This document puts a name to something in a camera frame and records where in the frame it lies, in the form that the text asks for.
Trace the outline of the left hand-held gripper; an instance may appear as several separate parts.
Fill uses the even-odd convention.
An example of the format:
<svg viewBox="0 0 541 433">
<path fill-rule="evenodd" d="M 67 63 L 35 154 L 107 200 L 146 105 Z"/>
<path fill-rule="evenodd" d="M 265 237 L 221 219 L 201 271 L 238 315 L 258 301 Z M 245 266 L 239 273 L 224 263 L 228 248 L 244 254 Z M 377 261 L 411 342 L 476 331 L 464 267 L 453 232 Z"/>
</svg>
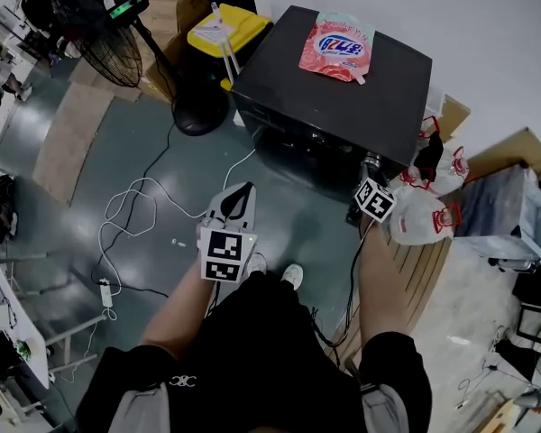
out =
<svg viewBox="0 0 541 433">
<path fill-rule="evenodd" d="M 197 248 L 203 280 L 238 283 L 258 236 L 253 232 L 256 187 L 234 184 L 211 199 L 199 224 Z"/>
</svg>

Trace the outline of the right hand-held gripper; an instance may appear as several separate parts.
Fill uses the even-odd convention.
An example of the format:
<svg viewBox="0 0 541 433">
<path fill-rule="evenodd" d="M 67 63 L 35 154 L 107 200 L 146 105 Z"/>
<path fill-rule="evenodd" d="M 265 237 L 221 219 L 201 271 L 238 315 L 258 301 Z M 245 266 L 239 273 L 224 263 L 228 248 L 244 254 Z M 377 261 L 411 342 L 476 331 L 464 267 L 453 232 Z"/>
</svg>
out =
<svg viewBox="0 0 541 433">
<path fill-rule="evenodd" d="M 362 169 L 359 182 L 353 190 L 345 222 L 358 226 L 363 215 L 383 223 L 396 206 L 389 183 L 380 170 Z"/>
</svg>

